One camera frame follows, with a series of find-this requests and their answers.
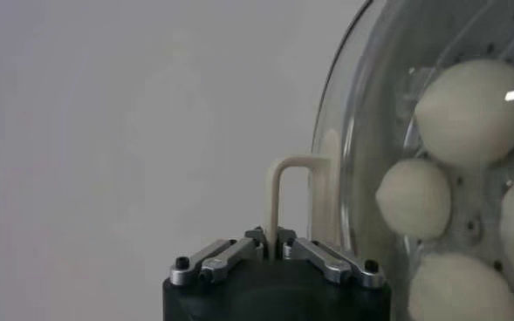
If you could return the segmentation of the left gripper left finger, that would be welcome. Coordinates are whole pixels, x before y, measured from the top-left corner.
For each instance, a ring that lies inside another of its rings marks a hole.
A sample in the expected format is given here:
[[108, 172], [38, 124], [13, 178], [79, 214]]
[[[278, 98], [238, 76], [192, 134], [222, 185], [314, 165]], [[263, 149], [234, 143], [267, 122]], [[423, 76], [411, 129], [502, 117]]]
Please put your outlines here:
[[178, 256], [170, 267], [168, 281], [174, 286], [219, 283], [243, 260], [262, 260], [266, 252], [264, 230], [258, 226], [243, 237], [218, 239], [191, 256]]

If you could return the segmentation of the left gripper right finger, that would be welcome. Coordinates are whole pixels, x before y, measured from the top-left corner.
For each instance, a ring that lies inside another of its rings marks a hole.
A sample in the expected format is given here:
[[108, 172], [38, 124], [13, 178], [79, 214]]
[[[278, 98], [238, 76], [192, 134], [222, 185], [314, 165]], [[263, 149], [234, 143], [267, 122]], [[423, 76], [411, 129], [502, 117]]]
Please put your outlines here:
[[284, 260], [307, 261], [331, 283], [354, 281], [364, 288], [380, 289], [387, 281], [377, 261], [358, 258], [329, 243], [297, 237], [290, 229], [278, 229], [278, 252]]

